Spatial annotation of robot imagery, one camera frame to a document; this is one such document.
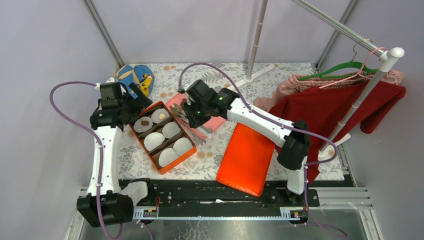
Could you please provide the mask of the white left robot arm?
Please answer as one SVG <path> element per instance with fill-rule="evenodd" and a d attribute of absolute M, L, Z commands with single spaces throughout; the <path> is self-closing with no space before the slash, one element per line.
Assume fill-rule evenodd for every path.
<path fill-rule="evenodd" d="M 86 196 L 77 200 L 76 208 L 93 228 L 131 222 L 138 202 L 152 204 L 155 192 L 146 181 L 136 180 L 121 187 L 117 158 L 119 143 L 126 125 L 134 123 L 138 115 L 152 104 L 138 90 L 133 97 L 121 82 L 98 85 L 100 99 L 89 118 L 94 137 L 91 179 Z"/>

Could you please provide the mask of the orange chocolate box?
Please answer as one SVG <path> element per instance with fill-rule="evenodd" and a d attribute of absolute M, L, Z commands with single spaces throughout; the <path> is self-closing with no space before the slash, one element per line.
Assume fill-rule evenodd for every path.
<path fill-rule="evenodd" d="M 162 101 L 147 107 L 129 126 L 161 175 L 197 152 L 194 141 Z"/>

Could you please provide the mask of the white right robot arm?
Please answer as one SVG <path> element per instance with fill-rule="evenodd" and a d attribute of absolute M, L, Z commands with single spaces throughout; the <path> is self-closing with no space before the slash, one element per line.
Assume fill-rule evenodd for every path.
<path fill-rule="evenodd" d="M 198 128 L 211 117 L 221 117 L 243 124 L 271 140 L 280 148 L 277 161 L 286 171 L 287 201 L 299 206 L 307 199 L 305 164 L 310 138 L 304 133 L 304 122 L 294 123 L 273 116 L 248 103 L 236 90 L 222 88 L 216 92 L 200 79 L 178 91 L 186 95 L 183 110 L 190 127 Z"/>

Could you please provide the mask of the pink tray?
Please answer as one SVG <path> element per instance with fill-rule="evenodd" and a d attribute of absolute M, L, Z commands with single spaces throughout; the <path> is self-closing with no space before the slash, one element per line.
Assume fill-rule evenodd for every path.
<path fill-rule="evenodd" d="M 168 110 L 170 110 L 170 106 L 173 105 L 173 104 L 177 104 L 177 105 L 179 105 L 179 106 L 181 106 L 183 108 L 183 105 L 186 102 L 186 100 L 187 99 L 186 99 L 186 95 L 185 94 L 177 93 L 175 96 L 173 96 L 169 101 L 167 101 L 165 103 L 165 106 L 168 108 Z M 186 116 L 188 118 L 189 126 L 190 127 L 197 128 L 197 127 L 200 127 L 200 126 L 205 126 L 206 128 L 208 128 L 208 129 L 211 130 L 212 135 L 213 135 L 213 133 L 215 133 L 218 130 L 218 128 L 221 125 L 223 125 L 226 122 L 226 119 L 224 119 L 222 117 L 219 117 L 219 116 L 204 117 L 204 116 L 200 116 L 200 115 L 199 116 L 197 116 L 197 115 L 191 116 L 190 114 L 189 115 L 186 115 Z M 177 119 L 184 126 L 186 126 L 179 118 L 177 118 Z M 208 139 L 204 135 L 200 135 L 198 137 L 200 137 L 201 139 L 204 139 L 204 140 L 205 139 Z"/>

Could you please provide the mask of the orange box lid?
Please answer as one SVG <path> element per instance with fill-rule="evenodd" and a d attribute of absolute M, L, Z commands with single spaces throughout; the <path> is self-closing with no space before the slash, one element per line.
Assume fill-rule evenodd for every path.
<path fill-rule="evenodd" d="M 274 143 L 237 123 L 223 155 L 216 181 L 246 194 L 259 197 L 264 188 L 274 152 Z"/>

